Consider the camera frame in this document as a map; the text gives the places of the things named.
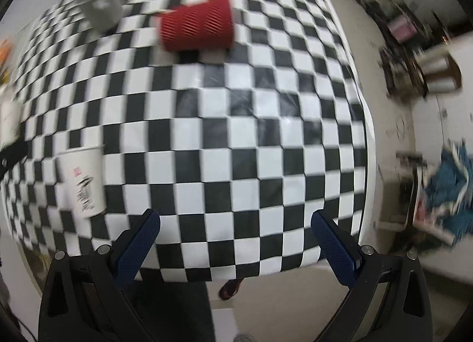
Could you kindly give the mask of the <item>white paper cup bamboo print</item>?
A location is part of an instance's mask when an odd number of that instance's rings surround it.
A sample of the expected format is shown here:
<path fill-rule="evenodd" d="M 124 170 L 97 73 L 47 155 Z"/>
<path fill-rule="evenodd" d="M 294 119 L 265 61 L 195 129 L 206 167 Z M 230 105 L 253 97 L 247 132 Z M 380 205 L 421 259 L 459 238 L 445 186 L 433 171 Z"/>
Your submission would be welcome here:
<path fill-rule="evenodd" d="M 68 149 L 57 156 L 72 212 L 79 218 L 107 209 L 103 180 L 103 146 Z"/>

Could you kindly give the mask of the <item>blue clothes pile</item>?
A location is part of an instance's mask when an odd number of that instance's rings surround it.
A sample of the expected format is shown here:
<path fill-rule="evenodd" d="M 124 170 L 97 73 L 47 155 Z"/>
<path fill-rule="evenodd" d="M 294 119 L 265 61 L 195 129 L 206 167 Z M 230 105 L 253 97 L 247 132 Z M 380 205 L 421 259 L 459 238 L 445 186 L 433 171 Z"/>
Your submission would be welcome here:
<path fill-rule="evenodd" d="M 438 165 L 420 168 L 413 226 L 444 245 L 472 234 L 472 156 L 466 144 L 448 141 Z"/>

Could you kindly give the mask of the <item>red ribbed paper cup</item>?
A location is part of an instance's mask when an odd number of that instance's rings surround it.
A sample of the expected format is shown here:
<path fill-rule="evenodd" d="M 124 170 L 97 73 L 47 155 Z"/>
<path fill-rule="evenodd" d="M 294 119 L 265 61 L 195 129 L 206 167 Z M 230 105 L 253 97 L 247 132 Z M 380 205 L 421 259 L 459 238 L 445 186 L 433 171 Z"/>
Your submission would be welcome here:
<path fill-rule="evenodd" d="M 206 0 L 163 13 L 158 17 L 158 36 L 172 53 L 229 49 L 235 36 L 231 2 Z"/>

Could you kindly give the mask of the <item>dark trousers leg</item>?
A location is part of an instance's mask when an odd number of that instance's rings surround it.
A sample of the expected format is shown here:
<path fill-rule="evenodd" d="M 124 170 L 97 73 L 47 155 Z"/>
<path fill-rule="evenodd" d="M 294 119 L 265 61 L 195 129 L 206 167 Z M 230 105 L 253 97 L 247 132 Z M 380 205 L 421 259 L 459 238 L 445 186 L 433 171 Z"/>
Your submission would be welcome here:
<path fill-rule="evenodd" d="M 205 283 L 135 281 L 124 290 L 154 341 L 214 341 Z"/>

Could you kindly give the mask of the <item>brown wooden chair right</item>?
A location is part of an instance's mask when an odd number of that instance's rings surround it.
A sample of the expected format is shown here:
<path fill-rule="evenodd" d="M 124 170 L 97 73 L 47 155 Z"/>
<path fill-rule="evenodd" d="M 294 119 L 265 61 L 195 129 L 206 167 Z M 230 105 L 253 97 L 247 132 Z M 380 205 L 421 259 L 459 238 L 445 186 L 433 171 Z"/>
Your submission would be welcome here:
<path fill-rule="evenodd" d="M 415 54 L 405 48 L 379 50 L 387 96 L 402 104 L 463 87 L 460 67 L 452 55 L 453 44 L 439 44 Z"/>

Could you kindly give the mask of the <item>white paper cup lying left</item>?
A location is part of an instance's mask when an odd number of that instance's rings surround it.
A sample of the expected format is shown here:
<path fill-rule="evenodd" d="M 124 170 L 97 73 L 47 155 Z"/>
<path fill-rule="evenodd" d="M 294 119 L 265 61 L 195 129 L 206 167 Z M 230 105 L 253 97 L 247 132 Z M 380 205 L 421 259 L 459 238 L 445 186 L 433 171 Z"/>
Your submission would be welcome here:
<path fill-rule="evenodd" d="M 1 148 L 14 143 L 19 138 L 21 104 L 16 100 L 1 103 Z"/>

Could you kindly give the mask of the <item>black red shoe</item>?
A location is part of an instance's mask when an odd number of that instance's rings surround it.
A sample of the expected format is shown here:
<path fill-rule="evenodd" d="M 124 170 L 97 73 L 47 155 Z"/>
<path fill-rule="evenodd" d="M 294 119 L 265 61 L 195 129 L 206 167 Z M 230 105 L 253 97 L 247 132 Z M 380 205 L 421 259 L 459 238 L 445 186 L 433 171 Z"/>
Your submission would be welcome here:
<path fill-rule="evenodd" d="M 235 295 L 240 289 L 243 280 L 243 278 L 228 280 L 218 291 L 218 297 L 224 301 L 230 300 L 232 299 L 232 297 L 235 297 Z"/>

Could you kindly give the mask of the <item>black white checkered tablecloth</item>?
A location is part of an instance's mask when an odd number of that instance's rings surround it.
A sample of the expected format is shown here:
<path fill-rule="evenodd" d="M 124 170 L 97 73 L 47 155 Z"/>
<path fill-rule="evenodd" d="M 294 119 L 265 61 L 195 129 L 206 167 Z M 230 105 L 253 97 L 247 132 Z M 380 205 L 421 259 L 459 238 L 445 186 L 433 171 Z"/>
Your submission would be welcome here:
<path fill-rule="evenodd" d="M 316 263 L 323 209 L 353 236 L 368 171 L 365 114 L 330 0 L 230 0 L 219 64 L 156 47 L 155 14 L 203 0 L 121 0 L 99 36 L 75 0 L 33 21 L 14 78 L 29 144 L 1 184 L 11 236 L 71 255 L 161 217 L 145 262 L 167 281 L 228 280 Z M 107 209 L 76 217 L 57 156 L 103 146 Z"/>

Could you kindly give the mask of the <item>grey ceramic mug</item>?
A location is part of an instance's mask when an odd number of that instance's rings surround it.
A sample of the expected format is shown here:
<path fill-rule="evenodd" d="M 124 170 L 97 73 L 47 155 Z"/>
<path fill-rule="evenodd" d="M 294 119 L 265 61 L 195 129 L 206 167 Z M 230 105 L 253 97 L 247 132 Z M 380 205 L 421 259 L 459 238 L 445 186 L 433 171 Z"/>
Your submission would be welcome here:
<path fill-rule="evenodd" d="M 75 0 L 90 26 L 99 33 L 116 28 L 123 15 L 120 0 Z"/>

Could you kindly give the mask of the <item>black metal frame pink item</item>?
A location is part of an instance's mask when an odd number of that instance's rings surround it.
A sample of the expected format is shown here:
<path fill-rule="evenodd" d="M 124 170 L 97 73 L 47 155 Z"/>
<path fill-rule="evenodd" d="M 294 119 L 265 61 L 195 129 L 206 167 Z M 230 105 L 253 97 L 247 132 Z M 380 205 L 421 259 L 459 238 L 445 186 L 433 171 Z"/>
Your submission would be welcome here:
<path fill-rule="evenodd" d="M 418 34 L 418 29 L 406 14 L 402 14 L 391 20 L 387 24 L 387 27 L 394 39 L 400 44 L 407 42 Z"/>

